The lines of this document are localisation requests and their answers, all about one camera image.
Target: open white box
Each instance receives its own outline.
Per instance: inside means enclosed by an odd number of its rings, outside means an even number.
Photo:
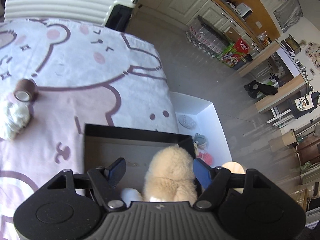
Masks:
[[[193,137],[196,133],[200,133],[207,138],[207,152],[213,157],[212,167],[231,162],[227,140],[213,103],[176,92],[170,92],[170,97],[177,116],[179,133]],[[196,127],[193,129],[183,127],[178,121],[181,114],[194,119]]]

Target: open black box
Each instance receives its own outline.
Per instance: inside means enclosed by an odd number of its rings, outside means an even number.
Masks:
[[[161,149],[179,145],[196,158],[192,136],[113,126],[86,124],[84,130],[84,169],[108,167],[123,157],[126,173],[116,191],[131,187],[142,192],[144,177],[153,156]],[[198,195],[201,186],[197,179]]]

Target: white suitcase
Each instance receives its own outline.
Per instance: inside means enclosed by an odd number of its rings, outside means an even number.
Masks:
[[[5,20],[54,17],[124,31],[138,0],[6,0]]]

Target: bed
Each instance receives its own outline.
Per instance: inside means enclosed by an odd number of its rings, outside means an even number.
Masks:
[[[38,95],[14,141],[0,139],[0,239],[16,240],[15,209],[63,169],[84,172],[85,123],[178,133],[154,46],[132,35],[62,19],[0,25],[0,93],[22,78]]]

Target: gray floor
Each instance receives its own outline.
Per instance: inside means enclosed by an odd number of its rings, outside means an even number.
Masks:
[[[259,114],[244,89],[248,77],[194,47],[185,32],[162,20],[138,12],[127,32],[158,50],[171,91],[211,101],[218,113],[234,161],[255,168],[290,193],[299,183],[299,165],[293,150],[272,153],[268,141],[280,136],[267,125],[271,111]]]

